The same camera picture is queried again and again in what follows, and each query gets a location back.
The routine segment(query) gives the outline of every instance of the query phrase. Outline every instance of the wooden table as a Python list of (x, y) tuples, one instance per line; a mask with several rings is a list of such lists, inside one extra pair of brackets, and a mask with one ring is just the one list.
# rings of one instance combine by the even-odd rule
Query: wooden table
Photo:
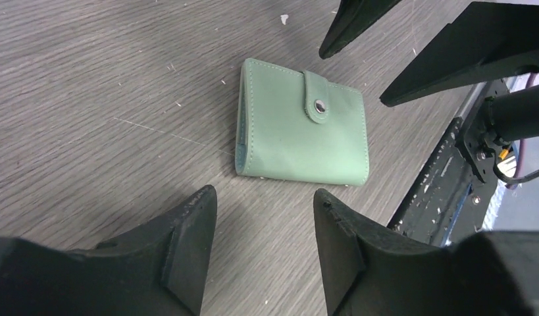
[[(404, 0), (322, 61), (338, 2), (0, 0), (0, 236), (89, 248), (212, 184), (202, 315), (324, 315), (314, 191), (387, 223), (469, 90), (378, 100), (470, 0)], [(363, 91), (364, 187), (236, 176), (247, 57)]]

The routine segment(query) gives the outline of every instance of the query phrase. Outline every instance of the green wallet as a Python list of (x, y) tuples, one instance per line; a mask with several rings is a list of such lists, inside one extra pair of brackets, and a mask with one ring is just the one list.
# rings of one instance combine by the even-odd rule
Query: green wallet
[(241, 176), (361, 186), (370, 163), (361, 92), (246, 59), (234, 164)]

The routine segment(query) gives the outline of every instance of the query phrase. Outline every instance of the metal snap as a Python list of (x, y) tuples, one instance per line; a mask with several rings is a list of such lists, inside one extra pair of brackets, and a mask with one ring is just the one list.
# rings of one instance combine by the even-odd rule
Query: metal snap
[(326, 110), (325, 103), (323, 103), (323, 101), (321, 100), (316, 100), (316, 102), (314, 103), (314, 107), (316, 108), (316, 111), (318, 111), (318, 113), (324, 113)]

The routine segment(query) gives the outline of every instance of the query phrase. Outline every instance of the scratch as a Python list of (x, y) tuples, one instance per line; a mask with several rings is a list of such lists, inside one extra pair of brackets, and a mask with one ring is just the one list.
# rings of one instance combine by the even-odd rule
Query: scratch
[(122, 120), (121, 118), (117, 118), (117, 117), (113, 117), (113, 119), (119, 120), (119, 121), (124, 122), (124, 123), (131, 124), (131, 125), (135, 125), (135, 126), (139, 126), (139, 127), (142, 127), (142, 128), (146, 128), (146, 129), (152, 130), (152, 131), (154, 131), (154, 132), (158, 132), (158, 133), (161, 133), (161, 134), (165, 134), (165, 132), (163, 132), (162, 130), (155, 130), (155, 129), (152, 129), (152, 128), (150, 128), (150, 127), (147, 127), (147, 126), (138, 124), (138, 123), (130, 122), (129, 120)]
[(178, 136), (178, 135), (171, 134), (171, 136), (174, 136), (174, 137), (176, 137), (176, 138), (180, 138), (181, 140), (187, 140), (187, 141), (189, 141), (189, 142), (191, 142), (191, 143), (194, 143), (194, 144), (197, 144), (197, 145), (207, 146), (207, 145), (205, 145), (205, 144), (198, 143), (198, 142), (195, 142), (195, 141), (193, 141), (193, 140), (189, 140), (189, 139), (187, 139), (187, 138), (183, 138), (183, 137)]
[(227, 155), (229, 155), (229, 156), (233, 156), (233, 157), (234, 157), (234, 155), (232, 155), (231, 153), (226, 152), (226, 151), (224, 151), (224, 150), (218, 149), (217, 151), (220, 151), (221, 153), (225, 153), (225, 154), (227, 154)]
[(397, 45), (393, 46), (392, 48), (388, 49), (384, 54), (382, 55), (387, 55), (389, 53), (391, 53), (395, 48), (399, 47), (399, 45), (401, 45), (404, 41), (406, 41), (408, 38), (411, 37), (411, 34), (408, 34), (406, 35), (404, 38), (402, 38), (399, 43), (397, 43)]
[[(413, 39), (415, 40), (415, 47), (416, 49), (419, 48), (419, 44), (417, 43), (417, 36), (415, 35), (415, 2), (417, 0), (413, 0), (413, 8), (411, 9), (411, 34), (413, 35)], [(413, 48), (413, 52), (415, 52), (415, 56), (417, 55), (416, 49)]]
[[(121, 118), (117, 118), (117, 117), (113, 117), (113, 119), (119, 120), (119, 121), (124, 122), (124, 123), (131, 124), (131, 125), (134, 125), (134, 126), (138, 126), (138, 127), (141, 127), (141, 128), (145, 128), (145, 129), (148, 129), (148, 130), (152, 130), (152, 131), (157, 132), (157, 133), (166, 134), (166, 132), (163, 132), (162, 130), (156, 130), (156, 129), (154, 129), (154, 128), (150, 128), (150, 127), (147, 127), (147, 126), (145, 126), (145, 125), (141, 125), (141, 124), (138, 124), (138, 123), (130, 122), (129, 120), (122, 120)], [(191, 143), (194, 143), (194, 144), (197, 144), (197, 145), (207, 146), (207, 145), (205, 145), (205, 144), (198, 143), (198, 142), (195, 142), (195, 141), (193, 141), (193, 140), (189, 140), (189, 139), (187, 139), (187, 138), (184, 138), (184, 137), (181, 137), (181, 136), (178, 136), (178, 135), (175, 135), (175, 134), (169, 134), (169, 135), (171, 135), (172, 137), (180, 138), (181, 140), (186, 140), (187, 142), (191, 142)]]

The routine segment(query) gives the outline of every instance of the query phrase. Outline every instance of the cable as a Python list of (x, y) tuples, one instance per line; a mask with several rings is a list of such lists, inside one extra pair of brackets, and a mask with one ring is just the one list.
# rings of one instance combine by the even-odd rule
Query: cable
[(536, 179), (539, 177), (539, 169), (537, 171), (533, 171), (532, 173), (526, 175), (526, 176), (522, 176), (522, 177), (518, 177), (518, 178), (513, 178), (513, 177), (510, 177), (510, 176), (506, 176), (499, 168), (498, 168), (498, 163), (496, 162), (496, 160), (494, 159), (494, 174), (500, 179), (502, 180), (503, 182), (505, 182), (506, 184), (520, 184), (520, 183), (525, 183), (525, 182), (528, 182), (528, 181), (531, 181), (533, 179)]

